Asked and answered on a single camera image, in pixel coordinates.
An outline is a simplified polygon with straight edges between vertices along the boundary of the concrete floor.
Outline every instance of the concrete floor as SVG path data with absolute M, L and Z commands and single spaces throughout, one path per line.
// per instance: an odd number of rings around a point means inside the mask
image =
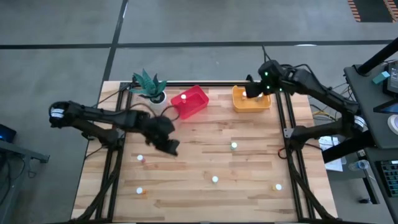
M 122 0 L 0 0 L 2 44 L 110 43 Z M 130 0 L 120 43 L 386 40 L 398 24 L 357 23 L 345 0 Z M 307 63 L 321 82 L 344 82 L 343 68 L 361 63 L 382 45 L 267 47 L 270 57 Z M 58 100 L 94 104 L 108 49 L 0 50 L 0 123 L 18 131 L 16 144 L 51 155 L 33 164 L 13 223 L 70 218 L 87 142 L 72 128 L 51 129 L 47 108 Z M 260 47 L 118 49 L 110 80 L 130 80 L 142 68 L 167 80 L 242 80 L 256 75 Z M 385 204 L 361 205 L 362 180 L 330 180 L 339 217 L 392 223 Z

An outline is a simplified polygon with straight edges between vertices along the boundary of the wooden tabletop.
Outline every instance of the wooden tabletop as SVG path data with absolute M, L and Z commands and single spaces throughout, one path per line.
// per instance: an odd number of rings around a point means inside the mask
M 100 100 L 117 91 L 119 83 L 104 82 Z M 186 89 L 168 87 L 168 100 Z M 178 157 L 146 146 L 140 134 L 126 135 L 114 222 L 297 221 L 287 161 L 277 156 L 284 143 L 275 96 L 269 110 L 236 113 L 231 89 L 203 88 L 210 99 L 208 106 L 191 118 L 174 122 L 176 131 L 171 137 L 181 142 Z M 99 107 L 114 110 L 116 98 L 114 95 Z M 133 103 L 138 101 L 145 102 L 133 96 Z M 294 95 L 292 104 L 297 124 L 313 126 L 307 96 Z M 284 110 L 290 125 L 286 107 Z M 167 116 L 172 118 L 175 112 L 170 110 Z M 231 142 L 238 144 L 237 150 L 230 149 Z M 92 141 L 87 153 L 99 147 L 98 141 Z M 137 160 L 139 154 L 145 163 Z M 312 192 L 336 216 L 320 150 L 306 146 L 303 157 Z M 103 149 L 85 161 L 72 218 L 82 214 L 98 193 L 105 158 Z M 217 184 L 211 181 L 213 176 L 219 178 Z M 275 184 L 283 189 L 273 190 Z M 138 187 L 146 194 L 136 194 Z M 301 201 L 305 210 L 302 192 Z M 108 210 L 107 200 L 104 210 Z

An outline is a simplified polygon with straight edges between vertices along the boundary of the yellow container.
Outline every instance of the yellow container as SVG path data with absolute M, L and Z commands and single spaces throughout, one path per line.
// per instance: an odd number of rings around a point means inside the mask
M 248 99 L 243 96 L 244 88 L 238 86 L 232 87 L 232 102 L 234 110 L 238 113 L 253 113 L 261 112 L 271 107 L 271 97 L 263 96 L 258 98 Z

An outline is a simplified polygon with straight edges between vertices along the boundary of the red plastic basket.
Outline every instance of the red plastic basket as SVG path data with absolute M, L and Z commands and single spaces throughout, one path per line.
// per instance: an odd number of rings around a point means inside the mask
M 181 95 L 187 96 L 185 102 L 181 99 Z M 189 90 L 185 90 L 179 95 L 171 99 L 172 105 L 176 107 L 176 110 L 180 113 L 181 119 L 187 119 L 193 114 L 199 112 L 207 106 L 209 98 L 200 86 L 195 85 Z

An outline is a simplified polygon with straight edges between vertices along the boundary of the artificial plant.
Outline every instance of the artificial plant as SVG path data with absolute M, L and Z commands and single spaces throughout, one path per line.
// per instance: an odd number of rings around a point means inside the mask
M 130 91 L 135 94 L 140 94 L 140 96 L 145 99 L 158 100 L 167 84 L 167 81 L 158 81 L 157 73 L 154 79 L 151 79 L 145 69 L 142 69 L 142 75 L 134 73 L 133 78 L 137 80 L 142 89 L 137 90 L 133 88 Z

